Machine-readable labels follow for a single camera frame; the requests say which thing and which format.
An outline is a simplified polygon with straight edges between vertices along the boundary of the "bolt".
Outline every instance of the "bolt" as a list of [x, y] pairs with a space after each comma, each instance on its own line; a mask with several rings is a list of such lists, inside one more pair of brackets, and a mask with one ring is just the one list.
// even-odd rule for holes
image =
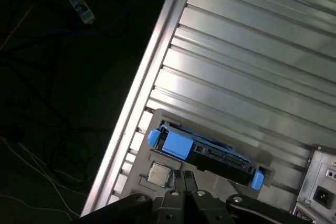
[[198, 192], [197, 192], [197, 195], [199, 195], [199, 196], [204, 196], [204, 195], [205, 195], [205, 192], [204, 192], [204, 191], [198, 191]]
[[171, 191], [170, 194], [173, 195], [173, 196], [177, 196], [177, 195], [180, 194], [180, 192], [179, 191]]
[[240, 203], [240, 202], [243, 202], [243, 199], [240, 198], [240, 197], [234, 197], [234, 198], [233, 198], [233, 201], [234, 201], [235, 203]]
[[136, 198], [137, 201], [139, 202], [143, 202], [146, 200], [145, 196], [139, 196], [138, 198]]

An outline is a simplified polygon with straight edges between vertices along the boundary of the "dark floor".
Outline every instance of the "dark floor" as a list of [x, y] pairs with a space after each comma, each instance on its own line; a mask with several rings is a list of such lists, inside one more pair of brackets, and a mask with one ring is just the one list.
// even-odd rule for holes
[[[67, 0], [55, 0], [70, 8]], [[51, 171], [61, 169], [75, 178], [87, 194], [97, 172], [106, 145], [117, 122], [123, 102], [145, 51], [156, 19], [164, 0], [125, 0], [125, 8], [116, 0], [86, 0], [96, 16], [95, 24], [104, 27], [129, 10], [129, 29], [117, 38], [100, 34], [83, 35], [72, 33], [62, 40], [55, 39], [34, 45], [12, 56], [48, 66], [57, 66], [57, 71], [39, 71], [22, 63], [9, 63], [0, 67], [0, 124], [16, 125], [25, 134], [22, 144], [33, 154], [49, 162], [49, 168], [40, 163], [44, 171], [58, 183], [79, 190], [78, 183], [68, 177], [56, 177]], [[9, 0], [1, 0], [2, 35], [8, 23]], [[19, 22], [32, 3], [26, 1], [13, 27]], [[109, 35], [123, 31], [125, 15], [110, 29]], [[33, 36], [45, 33], [50, 28], [64, 26], [64, 19], [38, 5], [27, 15], [16, 30], [17, 35]], [[84, 31], [96, 31], [93, 27]], [[31, 41], [12, 36], [3, 51]], [[18, 78], [21, 73], [41, 95], [27, 88]], [[41, 100], [55, 107], [65, 118], [55, 113]], [[66, 208], [51, 182], [33, 168], [28, 167], [0, 140], [0, 218], [1, 223], [66, 223], [67, 215], [60, 211], [31, 209], [24, 203], [4, 196], [15, 197], [36, 208]], [[27, 163], [40, 168], [18, 144], [8, 145]], [[87, 179], [83, 178], [86, 170]], [[65, 202], [74, 212], [80, 213], [86, 197], [57, 186]]]

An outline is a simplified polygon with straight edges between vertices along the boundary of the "metal edge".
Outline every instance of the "metal edge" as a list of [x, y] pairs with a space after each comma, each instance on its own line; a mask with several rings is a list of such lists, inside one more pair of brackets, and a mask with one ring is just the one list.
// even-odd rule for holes
[[308, 172], [308, 169], [310, 167], [310, 164], [311, 164], [311, 161], [313, 159], [313, 156], [314, 156], [314, 153], [315, 153], [315, 150], [317, 150], [317, 147], [316, 149], [312, 146], [312, 148], [310, 149], [310, 152], [309, 152], [309, 156], [308, 156], [308, 159], [307, 159], [307, 162], [306, 162], [306, 165], [305, 165], [305, 172], [302, 172], [303, 175], [300, 179], [300, 182], [299, 182], [299, 188], [300, 188], [300, 191], [299, 191], [299, 194], [298, 195], [295, 195], [295, 201], [293, 201], [293, 203], [291, 204], [290, 206], [290, 210], [294, 213], [294, 210], [295, 210], [295, 207], [298, 203], [298, 199], [299, 199], [299, 195], [301, 193], [301, 189], [302, 189], [302, 186], [303, 186], [303, 183], [305, 182], [304, 180], [306, 179], [306, 176], [307, 176], [307, 172]]
[[167, 23], [170, 12], [174, 5], [175, 0], [165, 0], [159, 18], [156, 22], [154, 31], [147, 45], [146, 51], [143, 55], [139, 68], [136, 72], [132, 86], [121, 110], [117, 124], [115, 125], [111, 140], [108, 144], [100, 167], [98, 169], [96, 178], [92, 184], [90, 193], [81, 213], [81, 217], [96, 210], [95, 206], [98, 200], [99, 193], [105, 180], [107, 179], [107, 170], [109, 169], [112, 160], [115, 156], [116, 149], [121, 141], [122, 132], [130, 117], [132, 108], [134, 107], [135, 100], [140, 92], [141, 85], [144, 82], [146, 73], [148, 72], [150, 62], [153, 58], [153, 53], [159, 44], [160, 38], [163, 36], [163, 29]]
[[145, 80], [141, 84], [141, 90], [138, 92], [136, 101], [131, 108], [132, 111], [128, 117], [128, 121], [124, 123], [126, 126], [123, 128], [121, 136], [122, 139], [119, 140], [119, 146], [115, 151], [115, 155], [110, 165], [111, 168], [106, 174], [107, 179], [102, 185], [101, 192], [95, 206], [96, 209], [106, 206], [109, 197], [113, 192], [114, 185], [120, 173], [120, 168], [129, 150], [129, 146], [131, 145], [137, 126], [139, 125], [141, 115], [143, 114], [151, 90], [153, 89], [154, 82], [159, 74], [159, 70], [161, 69], [163, 59], [176, 31], [182, 12], [185, 8], [186, 1], [187, 0], [176, 0], [174, 3], [166, 27], [163, 30], [164, 36], [160, 39], [160, 42], [153, 53]]
[[336, 156], [336, 148], [331, 148], [331, 147], [323, 146], [320, 144], [314, 144], [313, 147], [315, 151], [317, 150], [317, 151], [321, 151], [321, 152]]

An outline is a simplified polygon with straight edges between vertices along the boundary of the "power strip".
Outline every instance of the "power strip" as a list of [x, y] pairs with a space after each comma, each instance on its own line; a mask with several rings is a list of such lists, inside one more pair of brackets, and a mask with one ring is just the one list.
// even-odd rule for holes
[[78, 13], [79, 17], [82, 19], [84, 24], [89, 24], [95, 20], [95, 16], [90, 10], [89, 6], [85, 3], [84, 0], [68, 0], [73, 6], [75, 11]]

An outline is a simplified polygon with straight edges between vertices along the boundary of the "connector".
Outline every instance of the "connector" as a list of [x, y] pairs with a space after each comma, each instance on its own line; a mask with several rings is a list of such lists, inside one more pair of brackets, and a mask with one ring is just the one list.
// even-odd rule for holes
[[92, 23], [95, 20], [92, 11], [84, 0], [69, 0], [69, 2], [78, 13], [84, 24]]
[[321, 186], [318, 186], [316, 188], [313, 199], [322, 206], [324, 206], [325, 208], [330, 209], [334, 197], [335, 195], [332, 192], [328, 191], [327, 189]]

